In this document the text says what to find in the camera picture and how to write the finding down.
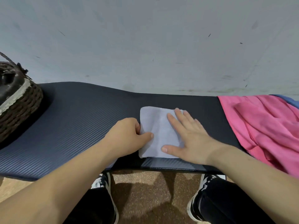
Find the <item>ribbed mat surface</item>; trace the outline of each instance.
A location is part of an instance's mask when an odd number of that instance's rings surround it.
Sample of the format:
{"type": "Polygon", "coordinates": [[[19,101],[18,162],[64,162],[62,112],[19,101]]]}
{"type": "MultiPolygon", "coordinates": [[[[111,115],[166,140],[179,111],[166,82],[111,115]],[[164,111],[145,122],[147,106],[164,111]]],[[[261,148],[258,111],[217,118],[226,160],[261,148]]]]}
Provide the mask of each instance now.
{"type": "MultiPolygon", "coordinates": [[[[241,149],[217,97],[132,93],[81,82],[40,86],[45,99],[39,110],[0,144],[1,176],[39,179],[100,141],[118,120],[139,121],[144,106],[187,110],[212,137],[241,149]]],[[[140,159],[137,153],[118,159],[112,169],[217,172],[181,159],[140,159]]]]}

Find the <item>fingernail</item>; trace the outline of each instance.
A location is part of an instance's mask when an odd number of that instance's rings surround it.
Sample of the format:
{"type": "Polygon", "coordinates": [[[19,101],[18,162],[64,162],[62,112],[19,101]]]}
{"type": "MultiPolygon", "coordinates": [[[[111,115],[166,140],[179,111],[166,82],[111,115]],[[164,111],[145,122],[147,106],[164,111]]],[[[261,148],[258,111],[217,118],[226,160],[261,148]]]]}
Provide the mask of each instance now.
{"type": "Polygon", "coordinates": [[[161,148],[161,150],[162,150],[162,152],[167,153],[167,148],[166,148],[166,147],[163,146],[163,147],[161,148]]]}

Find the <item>brown floor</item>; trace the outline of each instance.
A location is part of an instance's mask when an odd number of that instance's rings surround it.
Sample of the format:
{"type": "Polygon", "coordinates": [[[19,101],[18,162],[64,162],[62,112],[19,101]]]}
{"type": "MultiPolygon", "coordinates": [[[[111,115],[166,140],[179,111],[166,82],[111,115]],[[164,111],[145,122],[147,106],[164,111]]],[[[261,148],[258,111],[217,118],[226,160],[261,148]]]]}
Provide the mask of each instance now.
{"type": "MultiPolygon", "coordinates": [[[[113,178],[119,224],[196,223],[188,217],[186,205],[199,187],[200,174],[118,171],[113,178]]],[[[4,178],[1,185],[0,179],[0,202],[29,184],[4,178]]]]}

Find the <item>pink cloth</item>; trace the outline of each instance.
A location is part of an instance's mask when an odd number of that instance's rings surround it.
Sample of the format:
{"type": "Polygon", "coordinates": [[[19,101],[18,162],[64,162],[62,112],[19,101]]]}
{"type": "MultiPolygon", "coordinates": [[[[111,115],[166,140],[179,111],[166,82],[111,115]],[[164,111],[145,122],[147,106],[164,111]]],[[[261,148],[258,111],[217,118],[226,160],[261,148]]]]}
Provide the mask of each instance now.
{"type": "Polygon", "coordinates": [[[299,178],[299,109],[272,95],[218,98],[249,154],[299,178]]]}

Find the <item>hand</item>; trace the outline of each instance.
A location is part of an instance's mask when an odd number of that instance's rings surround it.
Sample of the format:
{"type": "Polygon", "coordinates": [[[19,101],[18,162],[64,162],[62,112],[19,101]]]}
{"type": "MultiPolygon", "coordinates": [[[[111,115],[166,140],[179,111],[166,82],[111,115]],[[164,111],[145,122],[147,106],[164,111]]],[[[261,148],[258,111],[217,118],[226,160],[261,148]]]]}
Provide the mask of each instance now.
{"type": "Polygon", "coordinates": [[[161,150],[191,163],[211,165],[211,155],[227,145],[210,137],[200,122],[197,119],[194,120],[187,111],[183,111],[182,114],[176,108],[175,114],[180,122],[170,113],[167,113],[167,118],[180,134],[185,147],[164,145],[161,150]]]}
{"type": "Polygon", "coordinates": [[[143,147],[148,143],[154,134],[146,132],[140,133],[140,124],[135,118],[125,118],[118,121],[110,131],[105,135],[102,141],[106,142],[109,147],[109,152],[119,158],[143,147]]]}

